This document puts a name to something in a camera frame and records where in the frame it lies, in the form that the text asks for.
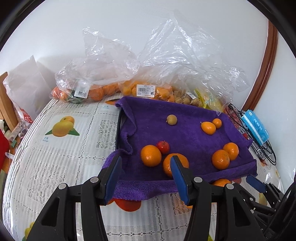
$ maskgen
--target small red apple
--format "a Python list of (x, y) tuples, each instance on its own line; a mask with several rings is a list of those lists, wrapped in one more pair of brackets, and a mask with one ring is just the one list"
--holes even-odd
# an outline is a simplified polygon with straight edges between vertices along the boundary
[(166, 141), (160, 141), (155, 145), (161, 152), (161, 154), (168, 154), (170, 151), (170, 145)]

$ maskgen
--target blue gripper pad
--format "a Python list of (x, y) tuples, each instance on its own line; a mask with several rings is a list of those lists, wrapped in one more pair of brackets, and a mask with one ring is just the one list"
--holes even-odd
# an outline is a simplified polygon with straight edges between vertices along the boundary
[(105, 186), (106, 191), (105, 191), (105, 197), (104, 197), (104, 200), (106, 203), (108, 203), (113, 197), (114, 190), (118, 182), (121, 169), (122, 169), (122, 159), (121, 159), (121, 156), (119, 156), (106, 182), (106, 186)]
[(252, 175), (248, 175), (246, 177), (246, 181), (249, 185), (251, 185), (253, 188), (255, 188), (260, 193), (266, 192), (265, 184), (259, 181), (257, 178), (255, 178)]
[(189, 203), (188, 187), (174, 157), (170, 159), (170, 169), (172, 171), (179, 196), (181, 200), (187, 205)]

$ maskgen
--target purple towel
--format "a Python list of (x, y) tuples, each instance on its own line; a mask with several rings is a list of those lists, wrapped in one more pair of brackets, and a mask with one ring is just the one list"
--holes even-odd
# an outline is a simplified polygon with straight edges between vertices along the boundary
[[(215, 111), (195, 106), (134, 97), (123, 97), (116, 106), (122, 107), (127, 119), (120, 131), (120, 148), (111, 153), (103, 165), (103, 168), (109, 166), (116, 154), (122, 157), (123, 170), (114, 198), (146, 200), (177, 192), (174, 180), (163, 172), (162, 162), (156, 167), (147, 167), (140, 158), (144, 146), (163, 140), (170, 144), (170, 153), (186, 156), (193, 174), (207, 182), (256, 174), (256, 160), (248, 150), (252, 141), (247, 141), (225, 114), (217, 116)], [(168, 115), (177, 117), (176, 125), (166, 123)], [(217, 117), (222, 120), (222, 127), (211, 136), (204, 133), (200, 123)], [(219, 171), (212, 165), (212, 154), (229, 142), (238, 145), (239, 156), (226, 170)]]

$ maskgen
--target orange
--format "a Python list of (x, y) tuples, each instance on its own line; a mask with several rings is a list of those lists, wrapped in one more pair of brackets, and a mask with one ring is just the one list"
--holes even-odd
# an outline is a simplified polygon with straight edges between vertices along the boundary
[(54, 97), (55, 99), (59, 99), (59, 88), (56, 86), (54, 87), (54, 89), (52, 90), (52, 97)]
[(201, 128), (208, 135), (213, 135), (216, 131), (215, 125), (212, 122), (208, 121), (201, 123)]
[(233, 142), (224, 145), (223, 150), (228, 153), (229, 159), (233, 161), (239, 154), (239, 147)]
[(104, 91), (104, 95), (106, 95), (106, 96), (114, 95), (114, 93), (115, 93), (114, 84), (105, 85), (102, 87), (102, 89)]
[(185, 156), (183, 156), (182, 154), (179, 154), (179, 153), (171, 153), (171, 154), (167, 155), (166, 158), (163, 160), (163, 171), (169, 177), (173, 177), (172, 171), (170, 169), (170, 159), (172, 158), (172, 156), (178, 156), (182, 165), (185, 168), (189, 168), (189, 162)]
[(92, 85), (87, 97), (93, 101), (100, 101), (104, 97), (104, 90), (99, 85)]
[(155, 96), (160, 97), (162, 100), (166, 100), (169, 98), (170, 92), (162, 87), (156, 87)]
[(175, 97), (173, 95), (170, 95), (168, 98), (168, 102), (175, 102)]
[(215, 125), (216, 129), (222, 126), (222, 121), (219, 118), (213, 119), (212, 123)]
[(218, 150), (212, 155), (212, 164), (219, 170), (224, 170), (229, 166), (230, 160), (228, 153), (224, 150)]
[(161, 162), (161, 152), (156, 146), (144, 146), (141, 150), (141, 160), (145, 166), (155, 167)]
[(115, 199), (115, 203), (118, 207), (127, 212), (134, 212), (141, 207), (141, 201)]
[(120, 92), (118, 83), (114, 83), (113, 85), (114, 85), (115, 93)]
[(60, 95), (60, 100), (67, 101), (68, 93), (66, 91), (62, 91), (59, 95)]
[(131, 95), (137, 97), (137, 87), (131, 89)]
[(219, 186), (219, 187), (224, 187), (227, 183), (231, 184), (231, 181), (221, 178), (221, 179), (218, 179), (218, 180), (214, 181), (212, 183), (212, 185)]
[(123, 86), (121, 92), (123, 95), (128, 96), (131, 94), (131, 87)]

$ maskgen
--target red object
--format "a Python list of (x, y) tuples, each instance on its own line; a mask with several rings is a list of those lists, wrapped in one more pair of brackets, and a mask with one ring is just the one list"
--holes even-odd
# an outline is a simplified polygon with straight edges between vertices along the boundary
[(5, 160), (5, 152), (9, 150), (9, 142), (6, 137), (0, 131), (0, 169), (2, 169), (3, 162)]
[(161, 152), (161, 154), (168, 154), (170, 151), (170, 145), (166, 141), (160, 141), (155, 145)]
[(117, 204), (118, 207), (120, 207), (122, 210), (127, 212), (136, 211), (141, 207), (141, 201), (115, 199), (115, 203)]

